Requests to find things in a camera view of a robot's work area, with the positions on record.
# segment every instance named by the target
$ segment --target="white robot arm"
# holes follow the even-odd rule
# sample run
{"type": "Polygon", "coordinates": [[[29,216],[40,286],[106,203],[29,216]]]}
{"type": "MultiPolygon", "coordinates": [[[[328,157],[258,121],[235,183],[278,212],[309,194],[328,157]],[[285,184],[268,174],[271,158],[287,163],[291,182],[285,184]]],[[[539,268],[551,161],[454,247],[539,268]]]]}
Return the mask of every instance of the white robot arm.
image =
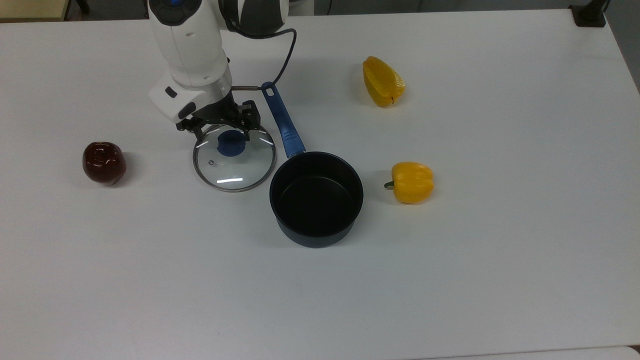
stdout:
{"type": "Polygon", "coordinates": [[[213,118],[233,118],[255,106],[233,101],[220,29],[272,35],[284,25],[288,0],[148,0],[148,8],[158,47],[169,64],[149,97],[166,118],[184,129],[180,123],[197,111],[212,123],[213,118]]]}

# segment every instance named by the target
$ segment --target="blue handle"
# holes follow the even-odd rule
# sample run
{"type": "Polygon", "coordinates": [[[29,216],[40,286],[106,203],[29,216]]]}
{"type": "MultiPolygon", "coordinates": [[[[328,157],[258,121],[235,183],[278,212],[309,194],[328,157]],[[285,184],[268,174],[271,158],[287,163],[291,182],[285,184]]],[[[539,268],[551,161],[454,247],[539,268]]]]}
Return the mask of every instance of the blue handle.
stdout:
{"type": "Polygon", "coordinates": [[[287,108],[284,106],[284,102],[282,102],[276,86],[272,86],[270,82],[262,84],[262,94],[264,95],[264,99],[267,100],[267,105],[269,105],[273,119],[276,120],[278,130],[280,130],[284,152],[287,153],[287,157],[290,158],[291,156],[305,152],[305,145],[302,143],[302,140],[300,140],[296,127],[293,126],[291,117],[287,112],[287,108]],[[273,91],[273,95],[269,95],[268,91],[273,91]]]}

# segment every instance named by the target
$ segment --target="table surface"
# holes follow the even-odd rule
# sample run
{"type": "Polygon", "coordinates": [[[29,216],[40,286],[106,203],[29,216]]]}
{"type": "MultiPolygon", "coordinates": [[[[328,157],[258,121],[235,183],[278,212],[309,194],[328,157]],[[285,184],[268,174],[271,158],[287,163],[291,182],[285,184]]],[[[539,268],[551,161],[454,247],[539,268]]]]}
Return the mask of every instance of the table surface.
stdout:
{"type": "Polygon", "coordinates": [[[451,360],[640,360],[640,354],[629,347],[587,348],[525,352],[518,354],[450,357],[451,360]]]}
{"type": "Polygon", "coordinates": [[[0,0],[0,22],[63,21],[69,0],[0,0]]]}
{"type": "MultiPolygon", "coordinates": [[[[640,343],[640,97],[609,27],[568,10],[301,17],[278,89],[308,150],[362,178],[352,231],[288,240],[268,183],[204,184],[147,99],[145,21],[0,25],[0,357],[415,359],[640,343]],[[362,61],[404,77],[391,108],[362,61]],[[126,177],[83,174],[93,141],[126,177]],[[398,204],[399,161],[436,190],[398,204]]],[[[223,32],[236,85],[289,38],[223,32]]],[[[262,124],[282,143],[259,93],[262,124]]]]}

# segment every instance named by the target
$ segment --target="saucepan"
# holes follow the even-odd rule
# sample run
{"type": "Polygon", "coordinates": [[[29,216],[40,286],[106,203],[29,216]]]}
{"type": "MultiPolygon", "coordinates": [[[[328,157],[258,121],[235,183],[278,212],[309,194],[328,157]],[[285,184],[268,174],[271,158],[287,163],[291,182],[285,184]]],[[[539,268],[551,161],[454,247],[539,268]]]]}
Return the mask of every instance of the saucepan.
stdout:
{"type": "Polygon", "coordinates": [[[360,177],[343,159],[305,146],[275,86],[262,84],[288,160],[271,180],[269,200],[282,232],[296,243],[320,248],[343,239],[362,208],[360,177]]]}

